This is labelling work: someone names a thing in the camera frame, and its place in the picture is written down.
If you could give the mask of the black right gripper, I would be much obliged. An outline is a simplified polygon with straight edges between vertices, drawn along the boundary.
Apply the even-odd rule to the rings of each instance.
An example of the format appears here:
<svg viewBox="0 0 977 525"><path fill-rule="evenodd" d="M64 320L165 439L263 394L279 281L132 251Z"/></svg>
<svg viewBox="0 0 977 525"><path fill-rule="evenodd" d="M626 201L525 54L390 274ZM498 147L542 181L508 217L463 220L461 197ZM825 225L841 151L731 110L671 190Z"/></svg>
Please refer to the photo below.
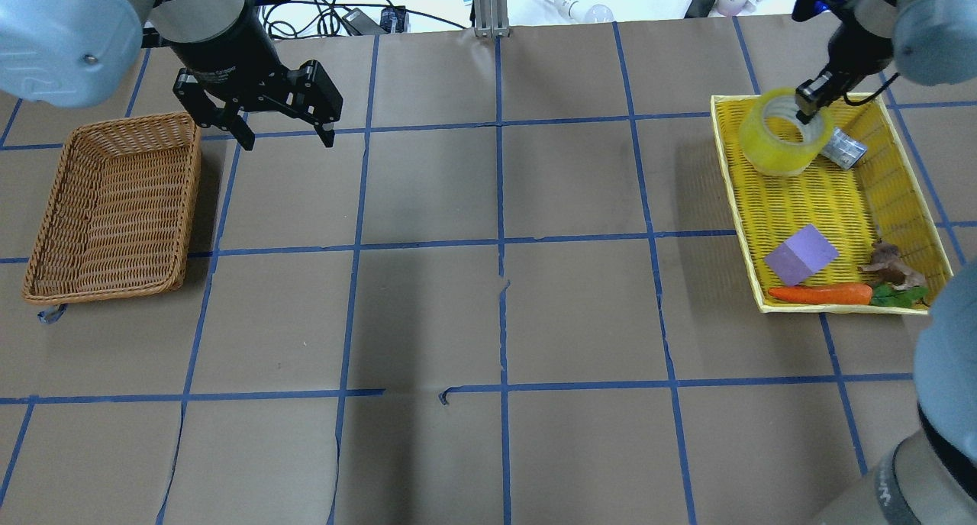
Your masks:
<svg viewBox="0 0 977 525"><path fill-rule="evenodd" d="M827 43L827 65L795 88L796 118L809 125L834 100L833 89L851 91L870 74L870 32L855 17L859 0L796 0L792 20L806 22L828 11L838 27Z"/></svg>

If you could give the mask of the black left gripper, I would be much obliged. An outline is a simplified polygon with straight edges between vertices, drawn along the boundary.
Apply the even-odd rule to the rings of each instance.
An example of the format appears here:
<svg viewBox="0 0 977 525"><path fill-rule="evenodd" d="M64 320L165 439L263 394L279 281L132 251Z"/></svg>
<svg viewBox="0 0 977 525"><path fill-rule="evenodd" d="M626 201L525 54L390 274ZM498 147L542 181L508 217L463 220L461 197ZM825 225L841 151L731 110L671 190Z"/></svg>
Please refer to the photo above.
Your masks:
<svg viewBox="0 0 977 525"><path fill-rule="evenodd" d="M230 134L242 150L254 149L256 136L247 124L255 112L278 112L313 127L322 145L334 146L335 122L342 115L344 98L318 60L307 60L299 69L284 66L257 76L221 83L205 81L201 73L181 69L173 94L202 128L217 128Z"/></svg>

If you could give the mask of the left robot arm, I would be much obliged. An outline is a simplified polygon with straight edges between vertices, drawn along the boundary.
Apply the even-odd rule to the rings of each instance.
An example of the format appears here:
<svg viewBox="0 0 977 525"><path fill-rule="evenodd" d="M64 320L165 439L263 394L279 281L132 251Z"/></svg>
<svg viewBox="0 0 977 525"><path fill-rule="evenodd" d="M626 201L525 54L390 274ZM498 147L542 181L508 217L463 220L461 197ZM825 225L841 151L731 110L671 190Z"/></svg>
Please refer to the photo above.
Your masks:
<svg viewBox="0 0 977 525"><path fill-rule="evenodd" d="M244 115L278 112L332 147L343 97L317 60L284 66L259 18L287 1L1 0L2 91L88 108L111 97L140 49L161 45L182 62L173 94L199 127L251 150Z"/></svg>

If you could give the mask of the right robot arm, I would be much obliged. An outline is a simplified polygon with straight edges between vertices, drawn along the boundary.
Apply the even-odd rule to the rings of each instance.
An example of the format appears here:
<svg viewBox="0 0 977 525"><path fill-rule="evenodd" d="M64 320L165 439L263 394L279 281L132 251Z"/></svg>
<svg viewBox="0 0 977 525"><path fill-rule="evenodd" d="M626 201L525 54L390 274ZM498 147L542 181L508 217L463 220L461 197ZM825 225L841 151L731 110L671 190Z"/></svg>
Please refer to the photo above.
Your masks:
<svg viewBox="0 0 977 525"><path fill-rule="evenodd" d="M976 0L796 0L792 20L826 11L840 24L828 41L826 66L796 87L802 123L887 66L924 86L975 77Z"/></svg>

